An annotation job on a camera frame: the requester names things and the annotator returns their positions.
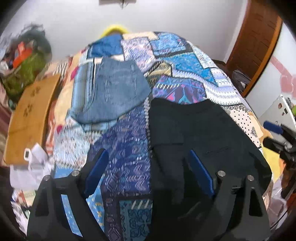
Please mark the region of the grey plush toy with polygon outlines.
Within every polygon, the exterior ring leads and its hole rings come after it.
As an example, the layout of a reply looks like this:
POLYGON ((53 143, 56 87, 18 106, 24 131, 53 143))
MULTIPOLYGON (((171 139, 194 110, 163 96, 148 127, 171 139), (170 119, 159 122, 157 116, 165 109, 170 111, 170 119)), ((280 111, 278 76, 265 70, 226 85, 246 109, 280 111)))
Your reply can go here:
POLYGON ((33 42, 33 49, 35 51, 41 52, 47 62, 52 60, 52 48, 46 38, 46 32, 42 24, 30 24, 24 27, 18 37, 18 41, 24 42, 26 45, 33 42))

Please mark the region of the wooden cutout board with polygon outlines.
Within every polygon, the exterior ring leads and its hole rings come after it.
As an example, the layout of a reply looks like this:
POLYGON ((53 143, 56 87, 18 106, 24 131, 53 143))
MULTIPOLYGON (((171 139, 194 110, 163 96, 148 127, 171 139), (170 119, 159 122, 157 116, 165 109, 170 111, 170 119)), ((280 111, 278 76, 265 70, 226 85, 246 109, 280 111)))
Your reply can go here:
POLYGON ((44 78, 27 86, 11 116, 4 151, 7 165, 25 165, 25 149, 45 144, 47 115, 60 74, 44 78))

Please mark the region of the green fabric storage basket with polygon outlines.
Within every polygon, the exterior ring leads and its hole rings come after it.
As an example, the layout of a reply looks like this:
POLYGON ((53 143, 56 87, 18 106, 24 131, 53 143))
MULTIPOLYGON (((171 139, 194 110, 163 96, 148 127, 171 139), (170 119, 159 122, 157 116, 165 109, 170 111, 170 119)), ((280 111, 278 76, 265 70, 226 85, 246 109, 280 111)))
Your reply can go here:
POLYGON ((1 83, 8 98, 18 103, 25 88, 32 84, 46 65, 46 57, 41 52, 34 52, 11 74, 1 77, 1 83))

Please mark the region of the brown wooden door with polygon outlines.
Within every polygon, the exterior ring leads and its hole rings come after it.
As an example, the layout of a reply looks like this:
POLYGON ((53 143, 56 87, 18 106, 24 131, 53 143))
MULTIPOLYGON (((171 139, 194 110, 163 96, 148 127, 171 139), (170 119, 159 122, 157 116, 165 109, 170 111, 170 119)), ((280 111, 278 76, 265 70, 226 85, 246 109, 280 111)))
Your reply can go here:
POLYGON ((244 20, 226 63, 232 73, 239 70, 250 83, 241 95, 246 97, 270 60, 282 26, 282 19, 268 1, 248 1, 244 20))

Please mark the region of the blue denim jeans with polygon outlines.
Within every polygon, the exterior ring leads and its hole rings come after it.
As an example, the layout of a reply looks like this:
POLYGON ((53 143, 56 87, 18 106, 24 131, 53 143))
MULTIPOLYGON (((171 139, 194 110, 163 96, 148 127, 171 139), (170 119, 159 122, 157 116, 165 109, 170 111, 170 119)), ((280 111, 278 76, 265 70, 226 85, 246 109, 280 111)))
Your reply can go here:
POLYGON ((81 124, 112 121, 140 105, 151 88, 133 60, 104 57, 96 66, 94 86, 86 106, 73 114, 81 124))

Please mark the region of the patchwork patterned bedspread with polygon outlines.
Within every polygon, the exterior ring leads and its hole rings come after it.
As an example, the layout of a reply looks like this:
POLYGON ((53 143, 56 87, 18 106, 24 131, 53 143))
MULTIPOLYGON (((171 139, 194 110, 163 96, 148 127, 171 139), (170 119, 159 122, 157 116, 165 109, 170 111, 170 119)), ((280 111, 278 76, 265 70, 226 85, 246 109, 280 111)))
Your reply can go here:
POLYGON ((57 165, 55 176, 80 169, 100 148, 109 162, 87 203, 110 240, 144 240, 151 222, 150 153, 147 137, 149 104, 163 97, 180 104, 206 99, 221 105, 261 146, 260 126, 230 78, 189 41, 165 32, 116 34, 104 37, 55 69, 62 90, 49 112, 46 151, 57 165), (152 93, 115 120, 80 124, 74 115, 95 102, 97 67, 102 60, 133 61, 152 93))

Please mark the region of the orange box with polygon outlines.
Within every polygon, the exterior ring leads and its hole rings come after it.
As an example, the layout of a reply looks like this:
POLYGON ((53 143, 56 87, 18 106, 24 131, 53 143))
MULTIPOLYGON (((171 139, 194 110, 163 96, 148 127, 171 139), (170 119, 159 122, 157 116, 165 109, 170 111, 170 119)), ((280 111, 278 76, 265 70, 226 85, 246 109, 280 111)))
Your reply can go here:
POLYGON ((20 42, 15 51, 15 58, 13 60, 13 68, 17 68, 24 60, 31 56, 33 49, 26 47, 24 42, 20 42))

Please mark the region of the black pants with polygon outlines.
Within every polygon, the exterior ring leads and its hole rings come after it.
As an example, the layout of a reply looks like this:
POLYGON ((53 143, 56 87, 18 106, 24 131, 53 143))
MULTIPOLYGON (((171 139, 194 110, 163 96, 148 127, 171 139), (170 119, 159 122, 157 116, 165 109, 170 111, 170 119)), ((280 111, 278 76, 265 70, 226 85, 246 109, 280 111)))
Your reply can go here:
POLYGON ((162 98, 149 109, 152 222, 148 240, 265 240, 262 199, 272 172, 255 144, 219 105, 162 98), (194 150, 215 194, 200 188, 188 161, 194 150))

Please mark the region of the white paper sheets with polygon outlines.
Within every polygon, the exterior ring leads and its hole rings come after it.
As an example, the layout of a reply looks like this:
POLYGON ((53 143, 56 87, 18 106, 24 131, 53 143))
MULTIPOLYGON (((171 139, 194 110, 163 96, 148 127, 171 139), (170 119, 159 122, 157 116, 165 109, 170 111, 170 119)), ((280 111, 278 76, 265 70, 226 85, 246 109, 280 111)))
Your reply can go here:
POLYGON ((45 150, 36 143, 23 153, 24 165, 10 165, 10 184, 23 191, 38 190, 44 176, 51 175, 54 165, 45 150))

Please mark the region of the striped pink gold curtain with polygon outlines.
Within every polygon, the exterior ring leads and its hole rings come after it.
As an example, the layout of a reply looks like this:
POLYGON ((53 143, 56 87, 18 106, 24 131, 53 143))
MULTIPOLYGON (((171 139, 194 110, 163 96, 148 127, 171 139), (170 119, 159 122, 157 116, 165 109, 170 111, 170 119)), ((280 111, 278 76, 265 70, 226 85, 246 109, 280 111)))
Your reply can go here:
POLYGON ((1 166, 6 166, 4 161, 4 151, 6 148, 6 139, 8 136, 8 128, 10 123, 10 117, 11 117, 11 110, 8 105, 8 96, 6 94, 6 91, 1 84, 1 90, 0 90, 0 98, 1 98, 1 105, 0 105, 0 114, 1 114, 1 166))

